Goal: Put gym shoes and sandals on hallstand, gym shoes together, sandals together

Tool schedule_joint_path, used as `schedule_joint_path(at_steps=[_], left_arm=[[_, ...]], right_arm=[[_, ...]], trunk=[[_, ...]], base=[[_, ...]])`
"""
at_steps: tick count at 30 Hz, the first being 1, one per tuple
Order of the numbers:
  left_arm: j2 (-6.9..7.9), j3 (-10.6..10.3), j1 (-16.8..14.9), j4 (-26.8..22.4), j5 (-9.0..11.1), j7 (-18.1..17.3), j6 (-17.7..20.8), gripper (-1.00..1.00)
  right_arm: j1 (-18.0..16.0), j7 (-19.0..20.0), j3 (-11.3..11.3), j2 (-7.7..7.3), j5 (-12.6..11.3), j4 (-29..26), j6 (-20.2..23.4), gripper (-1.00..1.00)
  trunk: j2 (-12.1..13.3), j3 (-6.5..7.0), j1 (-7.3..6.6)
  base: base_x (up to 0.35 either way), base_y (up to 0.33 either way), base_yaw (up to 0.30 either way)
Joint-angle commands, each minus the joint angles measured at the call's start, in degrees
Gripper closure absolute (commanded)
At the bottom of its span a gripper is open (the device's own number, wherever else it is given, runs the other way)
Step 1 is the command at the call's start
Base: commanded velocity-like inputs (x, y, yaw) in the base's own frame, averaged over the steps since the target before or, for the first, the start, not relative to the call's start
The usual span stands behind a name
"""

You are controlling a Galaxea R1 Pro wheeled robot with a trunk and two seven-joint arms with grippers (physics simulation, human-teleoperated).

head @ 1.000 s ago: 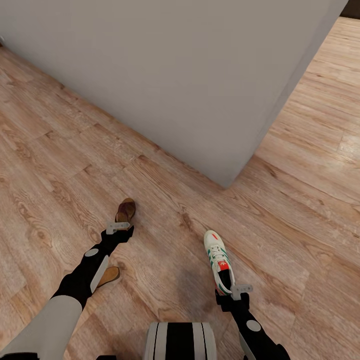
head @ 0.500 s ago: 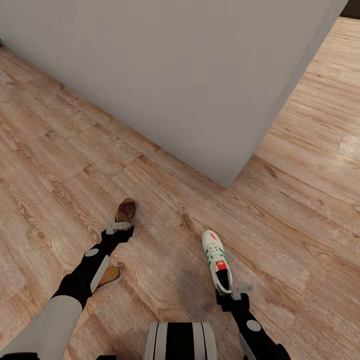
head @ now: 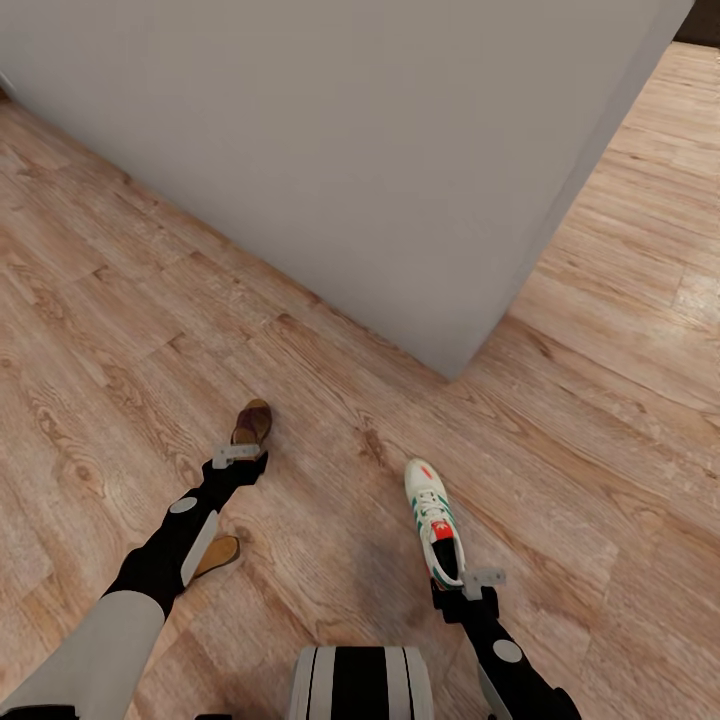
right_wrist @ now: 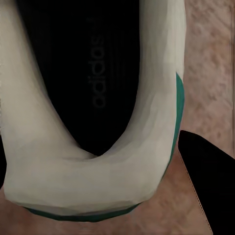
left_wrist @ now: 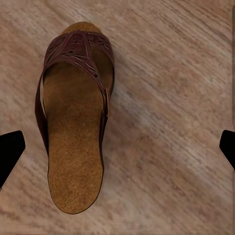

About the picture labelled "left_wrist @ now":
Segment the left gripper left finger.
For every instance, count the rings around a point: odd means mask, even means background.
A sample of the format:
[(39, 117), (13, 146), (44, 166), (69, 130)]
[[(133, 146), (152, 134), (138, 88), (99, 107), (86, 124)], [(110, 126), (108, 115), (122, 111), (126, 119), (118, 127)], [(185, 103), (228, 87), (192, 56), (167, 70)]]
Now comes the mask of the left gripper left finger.
[(0, 136), (0, 189), (24, 152), (24, 149), (25, 142), (21, 130)]

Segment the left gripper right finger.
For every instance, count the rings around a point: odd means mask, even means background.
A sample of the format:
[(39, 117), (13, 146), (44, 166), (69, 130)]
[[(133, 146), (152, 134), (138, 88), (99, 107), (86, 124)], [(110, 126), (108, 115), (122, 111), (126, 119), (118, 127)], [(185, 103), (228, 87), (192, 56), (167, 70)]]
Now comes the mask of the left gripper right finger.
[(235, 132), (224, 130), (219, 147), (235, 170)]

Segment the sandal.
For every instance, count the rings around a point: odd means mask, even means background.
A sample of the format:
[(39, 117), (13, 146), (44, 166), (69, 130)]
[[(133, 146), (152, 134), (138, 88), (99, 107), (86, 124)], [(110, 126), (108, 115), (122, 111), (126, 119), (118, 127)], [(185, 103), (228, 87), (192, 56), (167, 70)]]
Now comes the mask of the sandal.
[(100, 194), (102, 143), (114, 87), (112, 45), (93, 23), (74, 23), (51, 41), (34, 113), (48, 154), (50, 194), (62, 212), (84, 212)]

